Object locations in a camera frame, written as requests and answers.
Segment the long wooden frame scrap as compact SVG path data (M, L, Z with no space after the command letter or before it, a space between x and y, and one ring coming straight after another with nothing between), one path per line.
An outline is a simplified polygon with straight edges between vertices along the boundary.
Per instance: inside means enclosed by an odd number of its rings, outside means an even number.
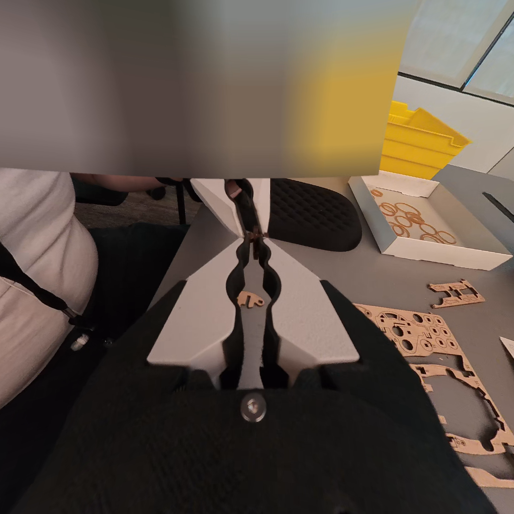
M440 299L438 304L431 305L432 309L479 304L486 301L466 279L451 283L428 284L427 288L433 292L443 292L446 295Z

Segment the white cardboard tray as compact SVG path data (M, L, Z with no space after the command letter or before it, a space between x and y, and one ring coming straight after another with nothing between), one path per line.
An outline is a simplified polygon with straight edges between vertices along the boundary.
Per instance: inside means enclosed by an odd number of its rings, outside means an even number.
M382 254L490 271L512 258L507 248L439 182L380 171L354 176L349 186ZM456 246L398 237L369 189L385 190L386 201L421 210L427 222L454 234Z

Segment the black flat strip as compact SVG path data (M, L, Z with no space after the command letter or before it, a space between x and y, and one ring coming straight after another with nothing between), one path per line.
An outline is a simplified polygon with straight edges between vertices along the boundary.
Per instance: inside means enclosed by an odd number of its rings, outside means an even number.
M493 195L488 192L483 192L482 195L488 199L502 214L504 214L512 223L514 222L514 215L507 207L499 202Z

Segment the wooden parts sheet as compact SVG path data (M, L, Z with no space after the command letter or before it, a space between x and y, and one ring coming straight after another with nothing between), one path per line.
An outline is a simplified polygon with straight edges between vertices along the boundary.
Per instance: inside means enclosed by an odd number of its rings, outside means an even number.
M443 318L429 312L355 304L405 358L419 358L420 363L410 363L426 393L433 392L427 378L448 376L478 393L492 413L495 431L485 447L479 440L446 431L446 438L460 455L491 457L507 456L513 448L513 432L499 412L491 395L476 374L463 349Z

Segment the small notched wooden part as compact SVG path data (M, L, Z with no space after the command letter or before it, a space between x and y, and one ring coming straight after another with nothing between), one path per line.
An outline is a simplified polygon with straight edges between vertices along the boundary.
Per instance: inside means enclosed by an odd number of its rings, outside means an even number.
M246 307L251 309L253 307L262 307L265 305L265 301L253 292L243 290L237 297L237 304L240 307Z

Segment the frosted glass window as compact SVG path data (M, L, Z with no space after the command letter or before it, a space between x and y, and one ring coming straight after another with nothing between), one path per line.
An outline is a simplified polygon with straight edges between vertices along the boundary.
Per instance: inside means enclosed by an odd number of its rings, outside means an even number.
M513 105L513 1L420 1L399 74Z

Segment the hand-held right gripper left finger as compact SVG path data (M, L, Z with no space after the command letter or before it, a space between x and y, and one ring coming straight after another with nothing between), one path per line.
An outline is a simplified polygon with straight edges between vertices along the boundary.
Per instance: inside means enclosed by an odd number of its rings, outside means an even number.
M239 385L244 335L238 296L248 239L239 238L190 275L147 361L200 369L221 389Z

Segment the small wooden model assembly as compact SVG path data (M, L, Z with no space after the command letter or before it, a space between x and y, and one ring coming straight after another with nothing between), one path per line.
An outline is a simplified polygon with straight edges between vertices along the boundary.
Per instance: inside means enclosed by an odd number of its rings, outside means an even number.
M251 255L254 260L260 258L260 248L264 242L264 235L258 226L254 226L252 231L247 231L245 235L245 242L251 250Z

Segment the stack of yellow plastic bins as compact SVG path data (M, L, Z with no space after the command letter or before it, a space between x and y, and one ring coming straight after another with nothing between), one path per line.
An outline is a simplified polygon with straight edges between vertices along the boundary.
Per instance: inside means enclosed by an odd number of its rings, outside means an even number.
M428 111L392 101L379 170L432 179L471 143Z

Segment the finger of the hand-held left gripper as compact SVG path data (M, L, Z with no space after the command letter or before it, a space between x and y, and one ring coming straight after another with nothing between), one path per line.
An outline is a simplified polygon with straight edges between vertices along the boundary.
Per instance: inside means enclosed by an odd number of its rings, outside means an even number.
M192 178L190 183L196 194L225 228L236 237L245 237L246 231L241 224L238 208L227 193L224 179Z
M245 227L255 235L267 235L271 212L270 178L245 179L247 201Z

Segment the black mesh wrist rest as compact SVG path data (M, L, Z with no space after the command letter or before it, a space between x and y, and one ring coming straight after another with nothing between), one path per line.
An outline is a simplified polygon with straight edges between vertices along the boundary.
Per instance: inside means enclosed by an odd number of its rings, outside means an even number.
M270 195L270 238L333 252L359 245L361 223L345 196L287 178L271 179Z

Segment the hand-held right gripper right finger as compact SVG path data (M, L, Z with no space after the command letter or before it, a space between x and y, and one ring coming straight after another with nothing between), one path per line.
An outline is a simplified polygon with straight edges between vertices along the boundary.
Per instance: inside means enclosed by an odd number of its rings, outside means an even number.
M266 309L260 378L265 389L292 386L304 369L359 360L317 275L272 241L260 238Z

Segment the pile of tan rubber bands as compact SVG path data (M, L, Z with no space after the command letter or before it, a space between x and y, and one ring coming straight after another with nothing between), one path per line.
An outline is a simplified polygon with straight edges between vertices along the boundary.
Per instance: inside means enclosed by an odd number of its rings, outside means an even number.
M385 190L372 188L370 194L396 236L456 246L457 237L427 222L420 209L405 202L386 201Z

